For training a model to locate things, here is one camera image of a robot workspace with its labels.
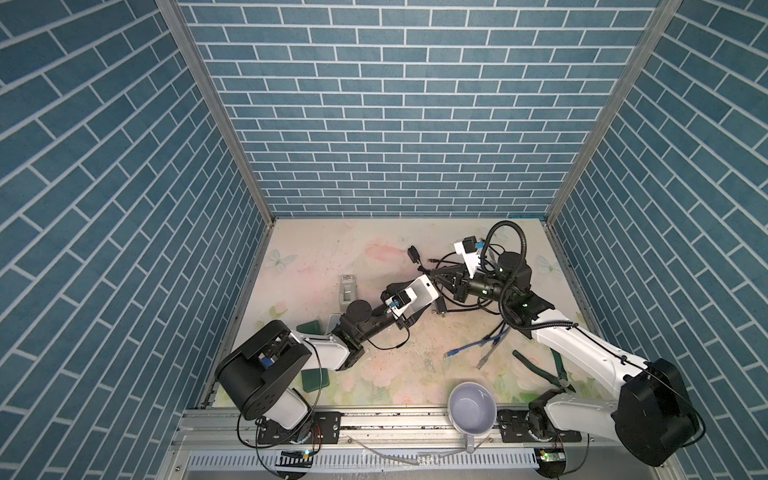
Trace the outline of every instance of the robotic arm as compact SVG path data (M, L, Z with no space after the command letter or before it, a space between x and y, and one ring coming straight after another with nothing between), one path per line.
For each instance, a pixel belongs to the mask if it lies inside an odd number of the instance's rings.
M485 253L494 231L504 225L520 235L521 251L504 252L492 262ZM496 302L509 329L567 356L613 397L581 399L562 389L542 394L529 404L535 437L551 441L561 431L588 432L621 442L652 466L688 445L699 429L700 417L677 368L663 359L648 362L580 329L536 295L531 290L531 268L525 262L525 236L516 223L503 220L490 229L485 241L468 237L454 247L461 263L440 267L445 260L433 260L434 269L420 266L423 275L388 285L381 295L382 305L375 309L363 300L351 302L328 336L296 333L273 320L224 359L217 367L218 381L246 420L263 415L294 429L310 413L303 398L288 389L299 371L348 369L365 352L362 344L371 343L371 337L385 328L396 324L408 330L432 302L444 305L444 298L451 295L463 303L473 295L478 305ZM409 255L419 262L414 247Z

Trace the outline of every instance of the mug handle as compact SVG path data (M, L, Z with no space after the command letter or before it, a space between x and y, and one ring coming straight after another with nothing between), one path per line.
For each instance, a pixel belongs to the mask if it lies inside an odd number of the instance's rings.
M464 448L467 453L475 453L475 437L472 435L464 435Z

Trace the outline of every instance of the floral tabletop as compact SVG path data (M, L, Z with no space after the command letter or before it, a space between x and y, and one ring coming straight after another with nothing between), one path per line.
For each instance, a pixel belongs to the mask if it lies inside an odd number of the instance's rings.
M453 243L485 237L493 219L371 219L278 220L266 257L243 315L235 345L240 345L272 319L291 328L319 319L327 326L329 315L341 313L339 277L355 275L358 298L373 307L382 290L393 282L416 278L420 273L406 250L415 245L422 262L453 251ZM584 324L539 220L515 220L528 240L526 260L533 270L531 285L542 298L571 319ZM498 229L493 243L519 251L517 234ZM551 350L522 334L510 332L482 369L478 361L490 343L464 350L449 358L445 352L481 339L498 325L499 317L481 310L448 313L445 318L428 309L411 328L410 340L400 349L379 351L364 344L366 352L344 372L330 372L323 388L322 406L444 405L460 382L481 383L496 402L529 402L551 385L522 365L513 350L535 365L557 375ZM406 337L390 326L374 337L377 346L393 346ZM580 396L607 398L607 392L583 370L563 358L568 378ZM294 386L300 392L301 380ZM316 392L306 393L312 402ZM223 389L215 407L232 407Z

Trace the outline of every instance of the black mounting plate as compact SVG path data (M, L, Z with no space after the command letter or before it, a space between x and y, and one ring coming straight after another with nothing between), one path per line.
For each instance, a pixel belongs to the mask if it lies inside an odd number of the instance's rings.
M320 427L320 432L323 435L323 443L327 445L339 443L341 412L314 412L312 424ZM266 420L263 423L262 429L259 431L258 442L261 445L271 445L276 440L287 435L288 431L289 430L284 429L279 423L272 420ZM282 444L284 445L287 443L291 445L291 440L294 442L300 440L298 436L299 432L285 439Z
M528 409L501 409L496 412L499 430L502 431L502 442L540 442L528 431ZM581 433L573 430L560 431L560 440L563 443L580 442Z

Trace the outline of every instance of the blue brick wall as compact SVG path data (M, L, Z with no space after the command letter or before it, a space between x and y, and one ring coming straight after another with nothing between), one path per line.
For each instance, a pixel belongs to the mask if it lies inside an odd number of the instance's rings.
M181 4L277 215L536 217L657 0Z
M608 339L687 377L689 478L768 466L766 25L684 0L555 225Z
M144 478L263 221L153 0L0 2L0 478Z

